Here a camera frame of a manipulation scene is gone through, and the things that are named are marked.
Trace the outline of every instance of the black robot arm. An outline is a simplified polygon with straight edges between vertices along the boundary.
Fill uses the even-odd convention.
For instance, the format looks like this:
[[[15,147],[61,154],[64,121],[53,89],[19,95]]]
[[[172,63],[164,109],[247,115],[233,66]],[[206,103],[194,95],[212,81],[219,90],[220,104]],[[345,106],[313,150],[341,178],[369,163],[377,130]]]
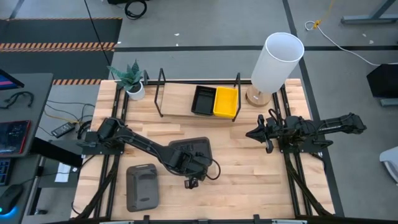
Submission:
[[[333,141],[319,140],[318,136],[321,134],[361,134],[366,129],[361,118],[353,113],[321,121],[305,120],[301,116],[288,116],[282,124],[278,124],[273,117],[266,121],[264,124],[264,117],[260,114],[257,119],[258,127],[246,133],[246,136],[261,143],[265,142],[267,153],[271,153],[274,148],[271,139],[278,139],[281,148],[288,152],[319,152],[333,144]]]
[[[188,177],[185,187],[198,187],[198,180],[206,178],[212,158],[199,152],[184,150],[183,148],[161,146],[129,129],[121,119],[106,118],[97,132],[90,132],[86,136],[85,146],[116,148],[118,144],[129,144],[152,156],[174,175]]]

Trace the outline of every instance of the black floor mat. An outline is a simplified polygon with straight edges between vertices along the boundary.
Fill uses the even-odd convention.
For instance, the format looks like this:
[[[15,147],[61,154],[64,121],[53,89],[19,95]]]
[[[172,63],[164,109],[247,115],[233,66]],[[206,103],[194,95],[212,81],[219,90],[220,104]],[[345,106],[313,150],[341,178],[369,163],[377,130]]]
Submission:
[[[121,22],[94,20],[110,62]],[[0,31],[0,68],[8,73],[52,73],[57,85],[98,84],[108,79],[108,63],[89,19],[0,21]]]

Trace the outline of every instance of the potted plant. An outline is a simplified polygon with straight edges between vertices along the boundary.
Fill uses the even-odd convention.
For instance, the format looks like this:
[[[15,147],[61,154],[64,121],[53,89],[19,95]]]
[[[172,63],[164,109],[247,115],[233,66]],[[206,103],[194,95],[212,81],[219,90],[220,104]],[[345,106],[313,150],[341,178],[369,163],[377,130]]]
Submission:
[[[144,85],[141,82],[143,71],[139,70],[137,60],[134,62],[132,67],[127,65],[127,72],[121,72],[110,66],[108,66],[108,69],[120,78],[116,83],[124,87],[130,98],[133,100],[143,99],[145,96]]]

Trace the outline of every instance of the white cable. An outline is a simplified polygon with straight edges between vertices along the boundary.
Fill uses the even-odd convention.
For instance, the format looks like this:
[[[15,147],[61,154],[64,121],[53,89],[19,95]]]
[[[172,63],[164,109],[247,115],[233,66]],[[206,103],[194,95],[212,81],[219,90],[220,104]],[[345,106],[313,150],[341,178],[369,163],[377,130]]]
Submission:
[[[307,24],[312,24],[311,28],[308,28],[308,27],[307,27]],[[315,24],[314,21],[307,21],[307,22],[305,22],[305,24],[304,24],[305,30],[307,30],[307,31],[313,30],[313,25],[314,25],[314,24]],[[360,59],[364,60],[366,63],[368,63],[368,64],[370,64],[370,65],[380,66],[380,65],[378,65],[378,64],[375,64],[375,63],[372,63],[372,62],[366,60],[365,58],[363,58],[362,56],[360,56],[360,55],[357,54],[357,53],[354,53],[354,52],[352,52],[352,51],[350,51],[350,50],[346,50],[346,49],[340,47],[338,44],[336,44],[334,41],[332,41],[332,40],[321,30],[321,27],[320,27],[320,26],[318,26],[318,30],[321,32],[321,34],[322,34],[324,37],[326,37],[330,42],[332,42],[332,43],[333,43],[336,47],[338,47],[339,49],[344,50],[345,52],[351,53],[351,54],[353,54],[353,55],[359,57]],[[388,65],[397,65],[397,64],[398,64],[398,62],[397,62],[397,63],[388,63]]]

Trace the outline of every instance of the keyboard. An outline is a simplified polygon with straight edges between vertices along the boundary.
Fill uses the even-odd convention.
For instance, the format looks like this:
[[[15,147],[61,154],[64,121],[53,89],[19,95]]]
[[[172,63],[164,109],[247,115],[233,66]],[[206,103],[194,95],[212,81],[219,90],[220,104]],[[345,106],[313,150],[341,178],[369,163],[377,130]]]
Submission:
[[[7,186],[12,169],[11,158],[0,158],[0,186]]]

